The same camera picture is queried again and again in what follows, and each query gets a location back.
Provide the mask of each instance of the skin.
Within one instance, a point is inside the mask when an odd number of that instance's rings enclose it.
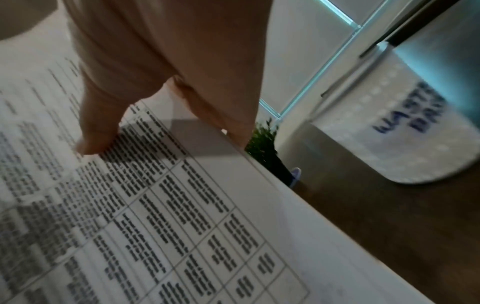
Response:
[[[107,149],[128,106],[163,84],[201,120],[226,129],[240,147],[247,144],[271,0],[64,2],[85,84],[80,154]]]

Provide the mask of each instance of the green plant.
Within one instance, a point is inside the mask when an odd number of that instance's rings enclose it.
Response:
[[[278,126],[272,128],[271,118],[266,122],[266,127],[257,123],[245,151],[285,185],[290,186],[293,180],[292,174],[279,159],[275,150],[275,137],[278,130]]]

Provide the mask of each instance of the white paper sheet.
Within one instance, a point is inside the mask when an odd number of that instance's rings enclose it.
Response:
[[[0,84],[0,303],[430,303],[162,89],[72,150],[72,52]]]

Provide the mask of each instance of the blue glowing line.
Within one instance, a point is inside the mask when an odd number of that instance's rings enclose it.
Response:
[[[265,108],[275,119],[280,118],[280,113],[275,111],[268,103],[265,102],[262,98],[260,98],[260,105]]]
[[[360,26],[353,21],[352,18],[347,16],[344,12],[342,12],[339,8],[337,8],[333,3],[331,3],[329,0],[318,0],[320,1],[323,5],[325,5],[327,8],[329,8],[332,12],[334,12],[337,16],[339,16],[343,21],[345,21],[348,25],[354,27],[354,28],[359,28]]]
[[[285,115],[297,104],[297,102],[302,99],[302,97],[310,90],[310,88],[318,81],[318,79],[325,73],[325,71],[332,65],[332,63],[342,54],[342,52],[352,43],[352,41],[357,37],[360,33],[360,30],[368,25],[372,20],[377,16],[377,14],[384,8],[384,6],[389,2],[389,0],[385,0],[370,16],[370,18],[365,21],[363,26],[357,28],[350,39],[342,46],[342,48],[328,60],[325,65],[313,76],[312,79],[307,83],[307,85],[292,99],[289,105],[280,113],[280,119],[283,119]]]

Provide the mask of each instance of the fingernail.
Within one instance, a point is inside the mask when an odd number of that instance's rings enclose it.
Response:
[[[85,155],[85,140],[83,139],[83,137],[77,140],[73,149],[77,151],[78,154],[81,154],[82,156]]]

